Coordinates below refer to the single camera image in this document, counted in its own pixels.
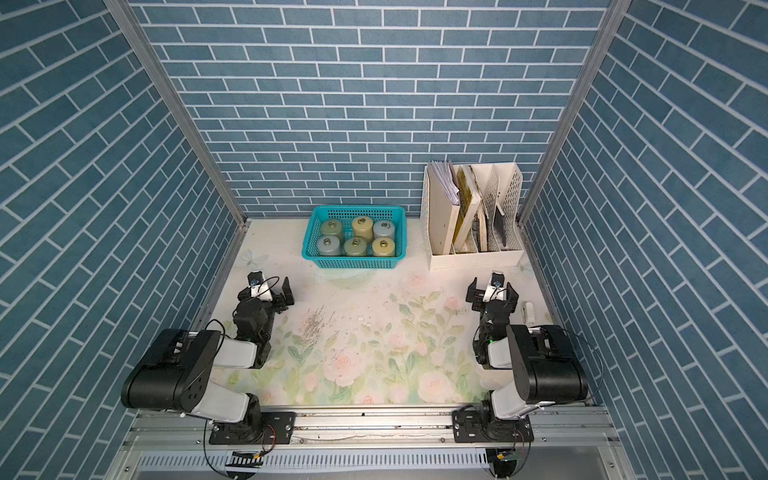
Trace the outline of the blue-grey tea canister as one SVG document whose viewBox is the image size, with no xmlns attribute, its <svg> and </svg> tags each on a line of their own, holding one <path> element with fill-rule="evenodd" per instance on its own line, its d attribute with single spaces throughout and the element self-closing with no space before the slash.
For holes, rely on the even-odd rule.
<svg viewBox="0 0 768 480">
<path fill-rule="evenodd" d="M 342 242 L 335 235 L 323 235 L 316 242 L 319 256 L 338 257 L 342 255 Z"/>
<path fill-rule="evenodd" d="M 396 235 L 396 227 L 389 219 L 379 220 L 373 225 L 373 234 L 375 238 L 394 239 Z"/>
</svg>

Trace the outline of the green tea canister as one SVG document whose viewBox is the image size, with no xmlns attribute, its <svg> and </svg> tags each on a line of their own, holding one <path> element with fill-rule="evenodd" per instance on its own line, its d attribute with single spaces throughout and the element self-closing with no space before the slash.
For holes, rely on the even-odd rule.
<svg viewBox="0 0 768 480">
<path fill-rule="evenodd" d="M 329 219 L 321 224 L 323 236 L 337 237 L 340 242 L 345 240 L 343 223 L 339 219 Z"/>
<path fill-rule="evenodd" d="M 368 242 L 361 237 L 352 237 L 343 244 L 344 255 L 348 257 L 366 257 L 368 255 Z"/>
</svg>

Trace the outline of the yellow tea canister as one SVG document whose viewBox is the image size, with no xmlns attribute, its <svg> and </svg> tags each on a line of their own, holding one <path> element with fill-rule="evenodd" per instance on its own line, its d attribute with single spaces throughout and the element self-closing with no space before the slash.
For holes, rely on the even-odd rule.
<svg viewBox="0 0 768 480">
<path fill-rule="evenodd" d="M 371 243 L 371 247 L 375 257 L 393 257 L 396 253 L 396 244 L 389 237 L 375 238 Z"/>
<path fill-rule="evenodd" d="M 352 230 L 355 237 L 370 243 L 374 240 L 374 221 L 368 216 L 358 216 L 352 220 Z"/>
</svg>

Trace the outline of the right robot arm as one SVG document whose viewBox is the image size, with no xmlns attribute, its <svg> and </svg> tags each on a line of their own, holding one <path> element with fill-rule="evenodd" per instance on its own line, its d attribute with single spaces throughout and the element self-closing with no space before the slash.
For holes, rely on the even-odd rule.
<svg viewBox="0 0 768 480">
<path fill-rule="evenodd" d="M 511 372 L 512 381 L 452 413 L 457 443 L 527 446 L 534 439 L 530 414 L 588 397 L 587 377 L 567 333 L 555 325 L 512 323 L 518 301 L 519 294 L 499 272 L 491 274 L 487 286 L 479 287 L 474 279 L 467 288 L 466 302 L 480 314 L 472 339 L 475 359 L 488 371 Z"/>
</svg>

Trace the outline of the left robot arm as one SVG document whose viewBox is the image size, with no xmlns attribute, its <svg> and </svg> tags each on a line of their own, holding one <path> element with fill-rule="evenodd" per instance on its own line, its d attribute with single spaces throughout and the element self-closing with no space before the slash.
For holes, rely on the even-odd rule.
<svg viewBox="0 0 768 480">
<path fill-rule="evenodd" d="M 202 418 L 210 425 L 211 445 L 260 443 L 270 450 L 289 443 L 295 413 L 264 413 L 256 395 L 231 390 L 211 375 L 214 368 L 257 370 L 266 364 L 275 317 L 295 304 L 290 281 L 251 272 L 237 299 L 233 336 L 224 326 L 162 330 L 125 380 L 122 404 Z"/>
</svg>

